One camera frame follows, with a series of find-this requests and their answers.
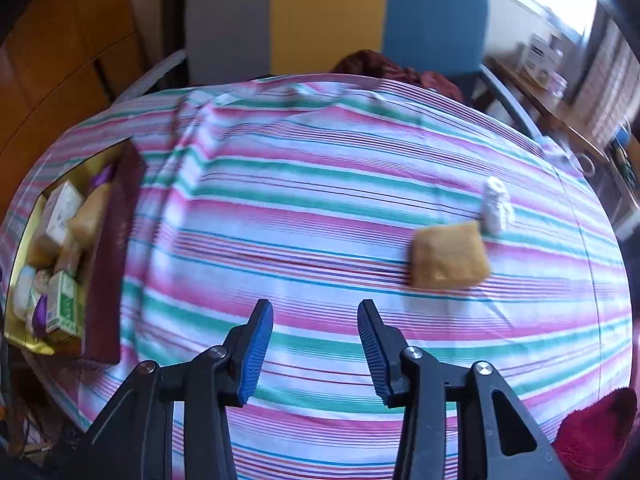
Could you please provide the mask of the small green carton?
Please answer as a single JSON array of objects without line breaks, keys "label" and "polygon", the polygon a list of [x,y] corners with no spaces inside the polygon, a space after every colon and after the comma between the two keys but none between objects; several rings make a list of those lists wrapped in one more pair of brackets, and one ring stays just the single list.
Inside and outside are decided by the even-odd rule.
[{"label": "small green carton", "polygon": [[67,272],[56,272],[49,281],[47,293],[47,334],[82,335],[78,285]]}]

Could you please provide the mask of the purple snack packet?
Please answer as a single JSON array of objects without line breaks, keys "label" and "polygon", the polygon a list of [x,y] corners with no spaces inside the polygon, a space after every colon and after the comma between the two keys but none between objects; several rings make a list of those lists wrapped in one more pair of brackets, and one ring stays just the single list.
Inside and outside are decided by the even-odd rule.
[{"label": "purple snack packet", "polygon": [[28,296],[25,326],[34,338],[42,339],[47,335],[47,296],[36,290]]},{"label": "purple snack packet", "polygon": [[103,167],[90,181],[89,192],[92,193],[96,188],[101,185],[110,183],[113,179],[115,167],[113,164],[109,164]]}]

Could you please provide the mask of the yellow sponge block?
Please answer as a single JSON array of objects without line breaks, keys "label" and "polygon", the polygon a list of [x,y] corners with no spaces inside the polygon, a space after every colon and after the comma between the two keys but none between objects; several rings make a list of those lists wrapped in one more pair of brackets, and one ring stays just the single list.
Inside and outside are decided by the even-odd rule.
[{"label": "yellow sponge block", "polygon": [[414,232],[410,247],[410,286],[462,289],[489,278],[490,265],[480,222],[430,226]]},{"label": "yellow sponge block", "polygon": [[29,243],[26,263],[37,270],[50,268],[55,264],[60,251],[61,245],[46,234],[36,235]]},{"label": "yellow sponge block", "polygon": [[73,218],[67,221],[70,235],[82,249],[90,250],[96,244],[111,188],[111,183],[99,185],[89,194]]}]

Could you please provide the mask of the white blue sock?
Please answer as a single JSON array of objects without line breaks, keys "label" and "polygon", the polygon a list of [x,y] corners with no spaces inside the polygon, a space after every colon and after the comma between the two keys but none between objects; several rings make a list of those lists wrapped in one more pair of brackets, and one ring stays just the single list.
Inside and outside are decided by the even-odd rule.
[{"label": "white blue sock", "polygon": [[13,289],[13,312],[16,317],[25,321],[29,303],[29,295],[32,290],[36,269],[33,266],[23,266],[18,274]]}]

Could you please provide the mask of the white plastic wrap ball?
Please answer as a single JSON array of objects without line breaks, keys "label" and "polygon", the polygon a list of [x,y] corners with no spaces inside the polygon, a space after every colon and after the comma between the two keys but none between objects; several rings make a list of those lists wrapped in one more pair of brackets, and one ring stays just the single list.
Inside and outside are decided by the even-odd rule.
[{"label": "white plastic wrap ball", "polygon": [[498,236],[510,230],[515,222],[515,211],[506,185],[497,177],[489,177],[485,183],[482,205],[484,230]]}]

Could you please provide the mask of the white cardboard box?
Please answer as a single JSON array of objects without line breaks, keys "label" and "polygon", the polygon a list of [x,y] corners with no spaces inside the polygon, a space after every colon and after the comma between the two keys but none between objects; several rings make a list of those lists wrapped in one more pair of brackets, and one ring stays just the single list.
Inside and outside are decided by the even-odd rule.
[{"label": "white cardboard box", "polygon": [[84,196],[70,182],[60,184],[47,199],[39,232],[54,246],[62,246],[68,232],[67,221],[77,214],[84,201]]}]

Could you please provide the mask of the Weidan cracker packet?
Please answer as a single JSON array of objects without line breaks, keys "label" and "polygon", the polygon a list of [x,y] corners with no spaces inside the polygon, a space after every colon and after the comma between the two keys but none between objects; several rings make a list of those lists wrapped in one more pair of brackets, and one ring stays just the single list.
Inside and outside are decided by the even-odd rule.
[{"label": "Weidan cracker packet", "polygon": [[49,269],[41,269],[35,273],[32,280],[32,289],[41,296],[46,296],[48,293],[49,282],[51,279],[51,271]]},{"label": "Weidan cracker packet", "polygon": [[56,260],[54,274],[65,272],[74,278],[77,274],[81,257],[82,248],[76,240],[66,240],[58,255],[58,260]]}]

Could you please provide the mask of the red towel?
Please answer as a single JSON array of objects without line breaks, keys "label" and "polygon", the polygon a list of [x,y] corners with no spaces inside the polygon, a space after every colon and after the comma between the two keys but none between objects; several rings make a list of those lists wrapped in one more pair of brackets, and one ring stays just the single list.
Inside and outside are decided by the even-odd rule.
[{"label": "red towel", "polygon": [[552,446],[571,479],[604,479],[626,448],[637,415],[637,395],[619,388],[561,422]]}]

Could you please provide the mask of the gold tin box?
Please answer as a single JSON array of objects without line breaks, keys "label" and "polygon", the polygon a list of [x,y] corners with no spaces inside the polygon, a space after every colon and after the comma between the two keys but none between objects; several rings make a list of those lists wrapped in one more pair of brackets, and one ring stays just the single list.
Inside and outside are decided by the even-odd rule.
[{"label": "gold tin box", "polygon": [[36,356],[120,360],[120,296],[145,163],[125,140],[36,198],[12,261],[3,335]]}]

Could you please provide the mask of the striped bed sheet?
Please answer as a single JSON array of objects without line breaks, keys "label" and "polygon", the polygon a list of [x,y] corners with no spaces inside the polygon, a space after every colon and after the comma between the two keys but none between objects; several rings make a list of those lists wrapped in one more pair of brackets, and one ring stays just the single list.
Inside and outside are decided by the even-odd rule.
[{"label": "striped bed sheet", "polygon": [[[68,129],[35,162],[2,223],[3,269],[44,188],[124,139],[146,171],[120,361],[99,372],[32,364],[81,428],[137,363],[192,359],[262,298],[274,311],[265,365],[250,402],[229,414],[243,479],[390,478],[402,414],[371,384],[363,299],[442,362],[494,364],[548,437],[630,382],[620,248],[597,195],[549,140],[408,84],[354,76],[150,94]],[[515,211],[498,236],[482,223],[489,177]],[[414,232],[473,220],[489,278],[411,287]]]}]

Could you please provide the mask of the white boxes on shelf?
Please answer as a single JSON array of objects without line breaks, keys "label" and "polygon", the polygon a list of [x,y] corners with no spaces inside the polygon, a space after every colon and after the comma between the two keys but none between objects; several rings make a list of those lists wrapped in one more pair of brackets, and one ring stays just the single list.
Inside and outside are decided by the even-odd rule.
[{"label": "white boxes on shelf", "polygon": [[552,47],[544,38],[533,35],[525,49],[521,71],[541,89],[562,98],[567,86],[567,81],[559,73],[562,59],[561,50]]}]

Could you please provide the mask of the dark red cloth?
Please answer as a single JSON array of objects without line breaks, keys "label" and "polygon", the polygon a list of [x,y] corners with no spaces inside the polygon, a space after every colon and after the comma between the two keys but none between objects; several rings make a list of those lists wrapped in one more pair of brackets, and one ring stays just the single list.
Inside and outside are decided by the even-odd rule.
[{"label": "dark red cloth", "polygon": [[461,103],[464,102],[459,87],[442,74],[431,70],[419,72],[412,67],[402,67],[382,53],[373,50],[364,49],[346,55],[333,67],[332,73],[400,81],[435,91]]}]

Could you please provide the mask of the grey yellow blue chair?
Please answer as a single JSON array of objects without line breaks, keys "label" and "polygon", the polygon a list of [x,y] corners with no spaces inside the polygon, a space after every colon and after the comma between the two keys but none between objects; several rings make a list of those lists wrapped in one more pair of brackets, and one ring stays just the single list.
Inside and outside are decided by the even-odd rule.
[{"label": "grey yellow blue chair", "polygon": [[142,96],[175,67],[186,83],[326,73],[347,55],[378,52],[402,67],[445,76],[465,101],[498,101],[522,133],[539,129],[484,64],[489,0],[164,0],[178,47],[127,90]]}]

